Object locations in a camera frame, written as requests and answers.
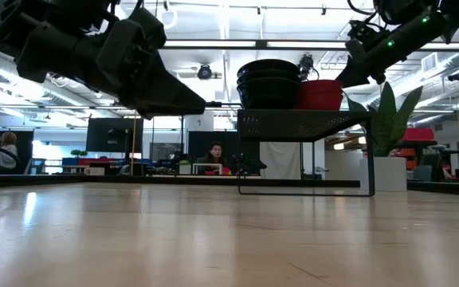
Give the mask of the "left arm's black gripper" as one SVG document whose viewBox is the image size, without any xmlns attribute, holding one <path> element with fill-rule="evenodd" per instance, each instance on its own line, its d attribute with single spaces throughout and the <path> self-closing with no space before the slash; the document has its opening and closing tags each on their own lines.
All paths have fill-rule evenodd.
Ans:
<svg viewBox="0 0 459 287">
<path fill-rule="evenodd" d="M 165 42 L 162 22 L 143 7 L 117 21 L 96 58 L 108 92 L 145 119 L 203 114 L 206 101 L 165 68 L 158 54 Z"/>
</svg>

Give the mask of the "right arm's black gripper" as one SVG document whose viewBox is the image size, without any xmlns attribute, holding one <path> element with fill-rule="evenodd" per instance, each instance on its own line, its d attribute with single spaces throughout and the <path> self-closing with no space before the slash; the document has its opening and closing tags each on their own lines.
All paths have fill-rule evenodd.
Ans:
<svg viewBox="0 0 459 287">
<path fill-rule="evenodd" d="M 398 61 L 404 61 L 408 52 L 401 47 L 398 33 L 381 28 L 376 31 L 374 23 L 349 22 L 347 63 L 336 77 L 343 88 L 367 85 L 370 78 L 377 84 L 386 80 L 385 71 Z"/>
</svg>

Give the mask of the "floral plate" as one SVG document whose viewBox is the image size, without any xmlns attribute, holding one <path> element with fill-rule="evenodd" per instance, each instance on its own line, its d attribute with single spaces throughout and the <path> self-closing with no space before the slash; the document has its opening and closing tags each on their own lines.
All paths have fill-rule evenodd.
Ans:
<svg viewBox="0 0 459 287">
<path fill-rule="evenodd" d="M 292 73 L 289 71 L 278 70 L 278 69 L 264 69 L 258 70 L 246 74 L 242 74 L 237 79 L 237 84 L 241 84 L 245 81 L 251 81 L 256 79 L 263 79 L 263 78 L 280 78 L 280 79 L 287 79 L 295 82 L 300 82 L 300 78 L 296 73 Z"/>
</svg>

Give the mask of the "green snake plant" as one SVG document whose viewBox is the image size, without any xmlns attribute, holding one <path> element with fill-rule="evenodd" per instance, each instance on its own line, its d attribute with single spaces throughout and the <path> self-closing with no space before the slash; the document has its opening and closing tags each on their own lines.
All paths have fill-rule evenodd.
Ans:
<svg viewBox="0 0 459 287">
<path fill-rule="evenodd" d="M 367 141 L 367 153 L 374 157 L 388 157 L 394 147 L 402 140 L 408 119 L 418 104 L 423 87 L 419 86 L 410 91 L 402 102 L 400 108 L 396 108 L 396 98 L 390 84 L 386 81 L 380 94 L 380 102 L 377 108 L 368 105 L 366 108 L 357 101 L 347 98 L 348 107 L 352 112 L 369 112 L 371 123 L 364 124 L 366 135 L 371 128 L 371 141 Z"/>
</svg>

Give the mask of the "black display screen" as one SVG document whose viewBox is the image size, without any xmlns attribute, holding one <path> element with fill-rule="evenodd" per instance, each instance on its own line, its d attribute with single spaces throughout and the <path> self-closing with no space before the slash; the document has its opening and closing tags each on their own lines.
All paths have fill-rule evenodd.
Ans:
<svg viewBox="0 0 459 287">
<path fill-rule="evenodd" d="M 86 151 L 141 153 L 143 120 L 92 118 L 88 121 Z"/>
</svg>

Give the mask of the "person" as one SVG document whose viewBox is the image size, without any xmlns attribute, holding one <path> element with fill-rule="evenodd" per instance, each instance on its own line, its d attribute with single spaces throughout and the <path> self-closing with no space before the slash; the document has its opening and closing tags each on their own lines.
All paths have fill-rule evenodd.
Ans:
<svg viewBox="0 0 459 287">
<path fill-rule="evenodd" d="M 215 142 L 211 145 L 209 152 L 202 159 L 202 163 L 206 163 L 206 166 L 199 168 L 199 171 L 203 175 L 207 173 L 228 175 L 230 173 L 228 164 L 222 156 L 222 145 L 219 142 Z"/>
<path fill-rule="evenodd" d="M 0 151 L 0 167 L 13 169 L 17 166 L 16 160 L 10 155 L 17 156 L 18 150 L 16 147 L 17 136 L 12 132 L 4 132 L 0 138 L 1 149 L 6 152 Z"/>
</svg>

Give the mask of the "black perforated metal shelf riser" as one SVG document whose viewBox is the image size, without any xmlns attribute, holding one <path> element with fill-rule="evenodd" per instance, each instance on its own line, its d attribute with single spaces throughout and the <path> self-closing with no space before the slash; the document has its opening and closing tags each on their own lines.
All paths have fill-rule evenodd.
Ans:
<svg viewBox="0 0 459 287">
<path fill-rule="evenodd" d="M 370 112 L 316 111 L 316 110 L 259 110 L 241 109 L 237 112 L 238 141 L 315 143 L 356 124 L 364 125 L 367 141 L 372 141 L 372 115 Z M 345 188 L 355 183 L 339 180 L 243 179 L 237 174 L 237 191 L 243 195 L 243 187 L 290 187 L 290 188 Z"/>
</svg>

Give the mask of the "red storage bin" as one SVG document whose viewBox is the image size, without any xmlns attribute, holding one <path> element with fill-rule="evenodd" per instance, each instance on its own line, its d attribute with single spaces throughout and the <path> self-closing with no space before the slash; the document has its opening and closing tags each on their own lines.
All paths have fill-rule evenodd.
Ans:
<svg viewBox="0 0 459 287">
<path fill-rule="evenodd" d="M 431 128 L 407 128 L 402 137 L 402 144 L 435 145 L 436 143 L 434 131 Z"/>
</svg>

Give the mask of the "white square planter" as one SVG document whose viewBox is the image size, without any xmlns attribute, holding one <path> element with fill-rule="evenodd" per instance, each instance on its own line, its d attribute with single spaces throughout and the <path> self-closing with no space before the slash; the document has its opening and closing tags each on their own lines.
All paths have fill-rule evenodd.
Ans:
<svg viewBox="0 0 459 287">
<path fill-rule="evenodd" d="M 407 190 L 406 160 L 401 157 L 374 157 L 375 190 Z"/>
</svg>

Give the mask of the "white hanging sheet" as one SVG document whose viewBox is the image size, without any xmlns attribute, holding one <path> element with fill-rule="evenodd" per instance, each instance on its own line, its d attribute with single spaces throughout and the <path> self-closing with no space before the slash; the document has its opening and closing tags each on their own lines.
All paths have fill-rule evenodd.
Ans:
<svg viewBox="0 0 459 287">
<path fill-rule="evenodd" d="M 299 143 L 260 142 L 260 161 L 263 179 L 301 179 Z"/>
</svg>

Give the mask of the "black table frame rail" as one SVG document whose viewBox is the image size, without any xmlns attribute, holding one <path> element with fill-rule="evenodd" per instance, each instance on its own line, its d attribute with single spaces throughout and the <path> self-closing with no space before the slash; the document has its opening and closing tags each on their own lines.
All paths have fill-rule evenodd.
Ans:
<svg viewBox="0 0 459 287">
<path fill-rule="evenodd" d="M 128 177 L 112 175 L 0 175 L 0 187 L 66 183 L 138 183 L 166 185 L 214 185 L 241 187 L 360 187 L 357 180 L 251 179 L 229 176 Z"/>
</svg>

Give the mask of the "black overhead frame beam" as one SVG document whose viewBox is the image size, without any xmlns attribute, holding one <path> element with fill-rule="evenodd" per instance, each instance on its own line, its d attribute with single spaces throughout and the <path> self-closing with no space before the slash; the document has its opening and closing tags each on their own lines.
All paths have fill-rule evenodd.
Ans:
<svg viewBox="0 0 459 287">
<path fill-rule="evenodd" d="M 280 41 L 280 40 L 167 40 L 163 49 L 236 49 L 236 50 L 327 50 L 343 51 L 345 41 Z M 430 42 L 416 51 L 459 51 L 459 42 Z"/>
</svg>

